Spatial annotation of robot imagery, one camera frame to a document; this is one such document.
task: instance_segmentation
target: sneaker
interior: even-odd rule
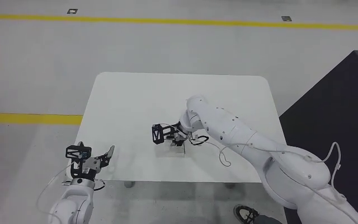
[[[234,215],[243,224],[253,224],[259,214],[253,208],[238,204],[234,207]]]

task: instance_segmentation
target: tabletop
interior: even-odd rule
[[[285,143],[269,84],[260,76],[104,72],[93,85],[76,144],[92,147],[92,156],[115,145],[110,165],[96,176],[103,180],[261,182],[253,166],[229,149],[225,155],[232,165],[225,167],[210,144],[185,143],[184,153],[152,142],[152,125],[177,123],[186,99],[197,94]],[[223,147],[212,138],[209,142]]]

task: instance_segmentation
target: dark floor panel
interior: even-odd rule
[[[335,187],[358,209],[358,51],[353,51],[283,115],[280,121],[288,145],[325,158],[332,142],[339,143],[342,167]],[[337,151],[326,162],[332,172]],[[300,223],[286,211],[288,223]]]

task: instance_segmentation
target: robotic arm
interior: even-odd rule
[[[93,192],[95,177],[103,167],[108,166],[114,152],[114,146],[102,156],[91,157],[91,147],[82,142],[66,149],[66,157],[71,159],[71,176],[73,180],[66,188],[60,200],[50,211],[51,224],[87,224],[93,210]]]
[[[282,206],[297,209],[303,224],[358,223],[358,213],[328,184],[331,174],[320,158],[266,138],[237,116],[208,104],[203,96],[187,100],[179,123],[152,126],[153,142],[171,139],[180,146],[199,129],[249,161],[268,194]]]

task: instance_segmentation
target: yellow floor line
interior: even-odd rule
[[[0,114],[0,123],[80,125],[82,115],[66,114]]]
[[[252,26],[276,27],[291,29],[326,29],[326,30],[358,30],[354,24],[315,24],[294,22],[254,22],[254,21],[224,21],[224,20],[185,20],[175,18],[115,18],[115,17],[83,17],[83,16],[47,16],[47,15],[12,15],[0,14],[0,20],[40,20],[40,21],[69,21],[69,22],[117,22],[133,24],[178,24],[206,26]]]

